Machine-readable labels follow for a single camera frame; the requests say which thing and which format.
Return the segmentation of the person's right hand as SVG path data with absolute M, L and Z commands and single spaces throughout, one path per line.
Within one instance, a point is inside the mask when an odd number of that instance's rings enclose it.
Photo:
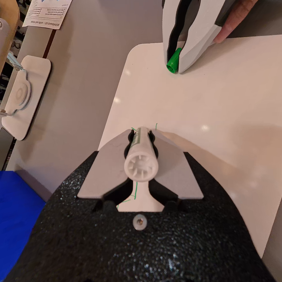
M 239 0 L 234 8 L 232 8 L 226 22 L 213 42 L 216 44 L 223 42 L 245 19 L 257 2 L 257 0 Z

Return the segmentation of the printed instruction paper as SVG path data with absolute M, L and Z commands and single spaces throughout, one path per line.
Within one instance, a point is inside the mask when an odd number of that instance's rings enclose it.
M 59 30 L 72 0 L 32 0 L 23 27 Z

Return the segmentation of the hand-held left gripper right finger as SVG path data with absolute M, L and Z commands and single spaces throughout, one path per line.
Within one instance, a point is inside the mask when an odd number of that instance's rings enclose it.
M 158 172 L 149 181 L 149 192 L 154 199 L 202 199 L 199 184 L 182 149 L 157 130 L 153 147 L 158 151 Z

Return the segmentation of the green dry-erase marker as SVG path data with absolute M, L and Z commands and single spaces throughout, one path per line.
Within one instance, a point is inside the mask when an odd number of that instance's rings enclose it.
M 136 129 L 125 158 L 124 170 L 136 182 L 148 182 L 158 172 L 158 152 L 154 149 L 155 136 L 146 127 Z

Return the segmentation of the white whiteboard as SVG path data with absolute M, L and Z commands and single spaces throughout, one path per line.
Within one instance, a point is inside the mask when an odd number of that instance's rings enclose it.
M 281 201 L 281 51 L 281 35 L 230 38 L 172 74 L 162 43 L 134 47 L 98 148 L 157 125 L 228 192 L 262 257 Z

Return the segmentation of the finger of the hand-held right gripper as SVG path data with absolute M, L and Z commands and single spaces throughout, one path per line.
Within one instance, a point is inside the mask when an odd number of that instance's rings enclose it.
M 200 1 L 198 13 L 188 30 L 187 40 L 179 54 L 179 73 L 190 68 L 206 51 L 221 31 L 228 12 L 229 1 Z
M 188 1 L 163 0 L 162 8 L 164 62 L 167 64 L 177 48 L 178 38 L 185 23 Z

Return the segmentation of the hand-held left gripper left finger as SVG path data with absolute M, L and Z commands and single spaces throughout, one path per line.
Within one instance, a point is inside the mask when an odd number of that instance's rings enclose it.
M 95 160 L 77 194 L 80 199 L 126 199 L 132 192 L 132 180 L 124 170 L 124 151 L 130 144 L 127 129 L 106 143 Z

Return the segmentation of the blue storage bin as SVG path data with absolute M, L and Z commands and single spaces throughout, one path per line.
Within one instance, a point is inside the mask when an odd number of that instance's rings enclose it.
M 45 201 L 14 171 L 0 171 L 0 281 L 19 259 Z

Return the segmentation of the green marker cap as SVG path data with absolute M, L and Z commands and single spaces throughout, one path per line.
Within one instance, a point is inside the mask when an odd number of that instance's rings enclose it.
M 175 74 L 178 72 L 178 66 L 179 66 L 179 55 L 181 52 L 182 48 L 177 48 L 176 51 L 173 53 L 172 57 L 169 59 L 167 62 L 167 69 L 169 72 Z

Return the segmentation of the white clipboard stand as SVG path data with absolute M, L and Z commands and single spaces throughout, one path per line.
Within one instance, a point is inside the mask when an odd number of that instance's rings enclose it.
M 51 72 L 50 60 L 26 55 L 16 58 L 11 51 L 7 63 L 14 76 L 1 105 L 2 127 L 16 140 L 24 140 L 35 118 L 40 100 Z

